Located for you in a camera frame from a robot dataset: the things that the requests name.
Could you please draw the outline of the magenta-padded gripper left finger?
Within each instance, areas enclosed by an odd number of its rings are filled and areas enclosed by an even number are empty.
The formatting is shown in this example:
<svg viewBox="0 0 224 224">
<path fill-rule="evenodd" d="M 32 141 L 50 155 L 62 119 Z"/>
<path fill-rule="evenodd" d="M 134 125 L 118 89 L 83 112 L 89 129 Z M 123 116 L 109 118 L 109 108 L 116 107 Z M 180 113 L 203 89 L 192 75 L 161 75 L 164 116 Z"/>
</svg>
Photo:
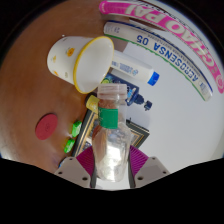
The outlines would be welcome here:
<svg viewBox="0 0 224 224">
<path fill-rule="evenodd" d="M 87 148 L 77 157 L 66 157 L 55 175 L 81 187 L 94 188 L 97 175 L 92 148 Z"/>
</svg>

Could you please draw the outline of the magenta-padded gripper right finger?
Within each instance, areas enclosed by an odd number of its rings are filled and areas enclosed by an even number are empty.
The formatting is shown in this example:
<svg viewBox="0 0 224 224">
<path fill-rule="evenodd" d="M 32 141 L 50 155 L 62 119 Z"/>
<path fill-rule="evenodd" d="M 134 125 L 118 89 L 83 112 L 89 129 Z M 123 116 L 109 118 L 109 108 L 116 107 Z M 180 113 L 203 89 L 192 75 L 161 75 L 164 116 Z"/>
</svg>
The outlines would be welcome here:
<svg viewBox="0 0 224 224">
<path fill-rule="evenodd" d="M 134 146 L 130 147 L 128 179 L 131 188 L 143 187 L 169 174 L 157 157 L 148 157 Z"/>
</svg>

